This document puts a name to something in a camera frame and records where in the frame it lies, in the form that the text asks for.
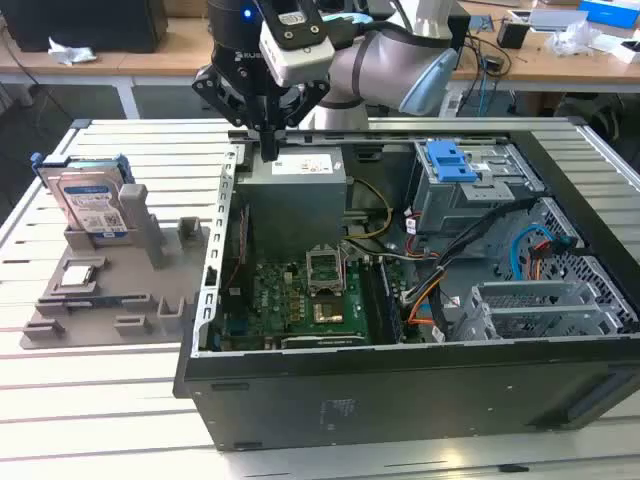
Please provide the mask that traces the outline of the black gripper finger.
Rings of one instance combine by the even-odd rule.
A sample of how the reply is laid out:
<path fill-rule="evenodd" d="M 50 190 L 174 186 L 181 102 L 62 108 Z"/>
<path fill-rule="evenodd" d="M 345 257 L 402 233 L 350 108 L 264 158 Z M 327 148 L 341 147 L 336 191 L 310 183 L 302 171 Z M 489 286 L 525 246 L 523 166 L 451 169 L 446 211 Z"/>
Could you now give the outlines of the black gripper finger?
<path fill-rule="evenodd" d="M 311 110 L 329 92 L 325 80 L 311 81 L 293 87 L 280 87 L 275 82 L 269 87 L 269 159 L 279 154 L 282 132 L 298 126 Z"/>
<path fill-rule="evenodd" d="M 245 126 L 259 141 L 263 160 L 269 159 L 269 128 L 263 102 L 253 93 L 243 95 L 225 82 L 214 67 L 202 67 L 192 89 L 235 127 Z"/>

